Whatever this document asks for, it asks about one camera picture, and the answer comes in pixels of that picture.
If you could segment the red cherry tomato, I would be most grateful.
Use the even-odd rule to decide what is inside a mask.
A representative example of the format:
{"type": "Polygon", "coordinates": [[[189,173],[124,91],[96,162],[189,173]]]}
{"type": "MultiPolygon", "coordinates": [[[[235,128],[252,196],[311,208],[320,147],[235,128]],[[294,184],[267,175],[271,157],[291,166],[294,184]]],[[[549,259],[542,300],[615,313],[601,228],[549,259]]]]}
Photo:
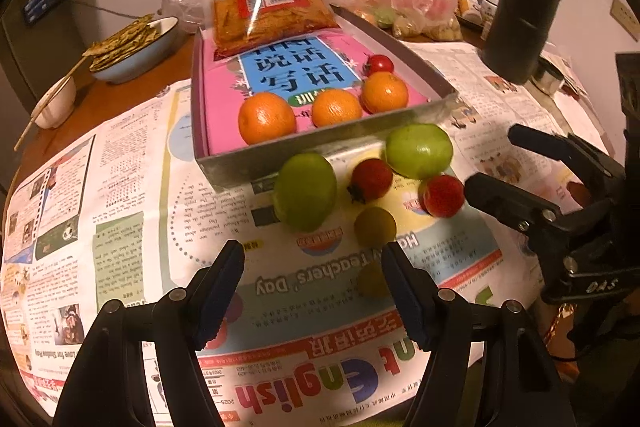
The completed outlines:
{"type": "Polygon", "coordinates": [[[376,72],[394,72],[395,66],[388,56],[384,54],[372,54],[368,56],[362,70],[364,75],[371,76],[376,72]]]}
{"type": "Polygon", "coordinates": [[[419,200],[432,217],[452,218],[465,202],[463,183],[449,174],[432,176],[421,183],[419,200]]]}
{"type": "Polygon", "coordinates": [[[367,204],[382,198],[392,187],[394,173],[392,168],[380,158],[368,158],[352,170],[347,191],[354,202],[367,204]]]}

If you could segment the green mango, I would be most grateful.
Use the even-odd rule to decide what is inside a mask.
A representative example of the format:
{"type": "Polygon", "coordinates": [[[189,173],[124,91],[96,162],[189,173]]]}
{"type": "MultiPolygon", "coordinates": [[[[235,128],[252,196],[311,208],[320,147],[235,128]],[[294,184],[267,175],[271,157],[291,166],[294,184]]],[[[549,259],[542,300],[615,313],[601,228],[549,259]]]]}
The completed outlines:
{"type": "Polygon", "coordinates": [[[337,198],[334,170],[322,155],[301,153],[280,169],[272,192],[278,219],[297,232],[312,232],[333,211],[337,198]]]}
{"type": "Polygon", "coordinates": [[[448,134],[437,124],[406,124],[385,141],[387,164],[405,178],[424,180],[444,172],[454,156],[448,134]]]}

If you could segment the small brown-green fruit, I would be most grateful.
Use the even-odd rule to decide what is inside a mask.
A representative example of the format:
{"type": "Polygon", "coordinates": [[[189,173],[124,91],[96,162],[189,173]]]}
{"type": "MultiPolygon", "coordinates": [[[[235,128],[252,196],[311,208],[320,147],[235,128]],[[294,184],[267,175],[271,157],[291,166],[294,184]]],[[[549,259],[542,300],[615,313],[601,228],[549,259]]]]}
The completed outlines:
{"type": "Polygon", "coordinates": [[[397,235],[395,218],[380,207],[362,210],[354,223],[354,233],[363,248],[381,249],[397,235]]]}

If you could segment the orange tangerine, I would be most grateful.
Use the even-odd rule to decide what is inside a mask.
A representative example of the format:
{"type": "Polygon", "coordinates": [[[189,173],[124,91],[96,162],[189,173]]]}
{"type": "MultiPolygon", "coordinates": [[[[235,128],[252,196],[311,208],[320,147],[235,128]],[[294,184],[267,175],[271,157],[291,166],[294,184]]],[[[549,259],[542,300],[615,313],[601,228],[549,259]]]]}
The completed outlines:
{"type": "Polygon", "coordinates": [[[343,124],[361,117],[362,107],[358,98],[345,90],[321,91],[311,105],[311,122],[317,128],[343,124]]]}
{"type": "Polygon", "coordinates": [[[277,140],[297,132],[292,107],[284,98],[269,92],[257,93],[243,102],[238,127],[247,145],[277,140]]]}
{"type": "Polygon", "coordinates": [[[406,84],[391,72],[375,72],[363,81],[360,102],[370,114],[385,113],[406,107],[409,91],[406,84]]]}

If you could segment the white medicine bottle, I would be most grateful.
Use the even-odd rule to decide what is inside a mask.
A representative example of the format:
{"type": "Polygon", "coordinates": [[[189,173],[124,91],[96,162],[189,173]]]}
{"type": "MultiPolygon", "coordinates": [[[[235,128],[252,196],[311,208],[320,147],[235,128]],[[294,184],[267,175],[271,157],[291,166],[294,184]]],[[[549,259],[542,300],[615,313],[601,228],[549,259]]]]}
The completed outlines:
{"type": "Polygon", "coordinates": [[[483,20],[492,20],[497,12],[499,0],[482,0],[480,2],[480,12],[483,20]]]}

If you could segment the black thermos flask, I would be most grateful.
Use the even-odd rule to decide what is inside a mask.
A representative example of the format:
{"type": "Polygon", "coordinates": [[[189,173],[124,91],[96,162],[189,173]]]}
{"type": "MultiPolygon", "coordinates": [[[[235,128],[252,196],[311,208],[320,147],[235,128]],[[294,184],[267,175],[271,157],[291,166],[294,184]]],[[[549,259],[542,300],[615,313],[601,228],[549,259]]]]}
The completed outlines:
{"type": "Polygon", "coordinates": [[[537,67],[561,0],[499,0],[480,58],[496,75],[526,83],[537,67]]]}

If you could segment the English student newspaper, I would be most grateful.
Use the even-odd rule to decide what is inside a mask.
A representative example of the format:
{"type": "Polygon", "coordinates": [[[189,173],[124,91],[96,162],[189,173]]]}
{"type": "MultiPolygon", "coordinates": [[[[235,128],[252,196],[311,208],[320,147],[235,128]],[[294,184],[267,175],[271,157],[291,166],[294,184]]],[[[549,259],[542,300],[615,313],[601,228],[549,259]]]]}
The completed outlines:
{"type": "MultiPolygon", "coordinates": [[[[516,123],[564,134],[548,110],[492,75],[469,44],[409,46],[461,89],[451,116],[432,117],[454,141],[448,173],[465,179],[482,169],[575,208],[568,169],[506,139],[516,123]]],[[[192,82],[168,82],[36,162],[12,194],[1,318],[27,398],[53,416],[103,303],[154,303],[186,286],[228,239],[245,248],[243,278],[218,338],[198,353],[227,425],[345,425],[413,398],[428,354],[409,340],[392,299],[356,289],[378,255],[358,244],[363,205],[352,204],[346,185],[359,161],[383,157],[384,139],[322,150],[336,205],[316,231],[292,232],[269,216],[272,178],[213,190],[194,158],[192,82]]],[[[533,303],[541,275],[518,234],[468,205],[434,219],[418,187],[394,174],[373,204],[394,217],[411,260],[470,301],[533,303]]]]}

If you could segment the pink blue Chinese book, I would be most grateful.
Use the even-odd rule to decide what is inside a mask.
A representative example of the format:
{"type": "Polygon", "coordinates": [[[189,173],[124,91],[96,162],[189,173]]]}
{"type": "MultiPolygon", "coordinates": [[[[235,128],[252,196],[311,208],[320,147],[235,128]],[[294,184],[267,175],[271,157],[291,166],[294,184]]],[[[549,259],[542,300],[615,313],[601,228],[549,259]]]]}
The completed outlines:
{"type": "Polygon", "coordinates": [[[314,34],[271,43],[222,60],[214,59],[210,42],[198,52],[201,68],[193,73],[194,148],[200,157],[246,147],[239,132],[238,113],[246,98],[270,92],[294,110],[299,133],[311,130],[311,104],[326,89],[360,93],[366,79],[364,64],[383,54],[394,64],[394,74],[408,88],[409,106],[438,98],[428,83],[399,56],[409,52],[399,41],[375,29],[344,24],[314,34]]]}

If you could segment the small white bowl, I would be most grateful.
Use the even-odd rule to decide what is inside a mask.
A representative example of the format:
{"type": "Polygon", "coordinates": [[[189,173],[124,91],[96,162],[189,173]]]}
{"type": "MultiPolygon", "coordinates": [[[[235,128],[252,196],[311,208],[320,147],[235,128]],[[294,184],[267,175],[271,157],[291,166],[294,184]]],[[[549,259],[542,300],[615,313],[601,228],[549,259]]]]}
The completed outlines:
{"type": "Polygon", "coordinates": [[[73,77],[66,87],[43,109],[35,125],[40,129],[54,129],[60,127],[70,114],[73,113],[76,100],[76,84],[73,77]]]}

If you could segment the wooden chopsticks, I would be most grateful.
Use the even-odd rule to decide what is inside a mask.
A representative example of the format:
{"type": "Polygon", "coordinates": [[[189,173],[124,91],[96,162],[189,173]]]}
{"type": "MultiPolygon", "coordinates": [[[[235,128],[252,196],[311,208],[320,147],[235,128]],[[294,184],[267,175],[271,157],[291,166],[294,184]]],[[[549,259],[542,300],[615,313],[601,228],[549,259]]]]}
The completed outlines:
{"type": "Polygon", "coordinates": [[[64,77],[62,77],[60,80],[58,80],[58,82],[55,83],[55,85],[51,89],[49,89],[45,95],[43,95],[43,98],[36,104],[34,110],[30,114],[29,121],[26,124],[25,128],[23,129],[20,137],[15,142],[13,147],[14,152],[17,152],[18,149],[21,147],[24,139],[26,138],[27,133],[29,132],[32,125],[35,124],[36,119],[43,112],[43,109],[45,109],[50,104],[50,102],[54,98],[56,98],[58,94],[66,87],[66,84],[70,81],[70,77],[73,76],[73,73],[76,72],[76,70],[82,64],[84,64],[85,61],[88,60],[88,58],[89,58],[88,55],[83,55],[81,59],[67,72],[67,74],[64,77]]]}

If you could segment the blue bowl of flatbreads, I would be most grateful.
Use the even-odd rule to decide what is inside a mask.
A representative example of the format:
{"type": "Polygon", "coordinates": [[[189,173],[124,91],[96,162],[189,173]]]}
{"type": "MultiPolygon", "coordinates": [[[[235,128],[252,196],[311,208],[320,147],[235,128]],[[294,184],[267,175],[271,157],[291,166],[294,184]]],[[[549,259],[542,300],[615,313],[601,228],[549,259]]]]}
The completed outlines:
{"type": "Polygon", "coordinates": [[[178,18],[153,20],[148,14],[130,23],[84,53],[96,80],[124,83],[149,72],[174,50],[178,18]]]}

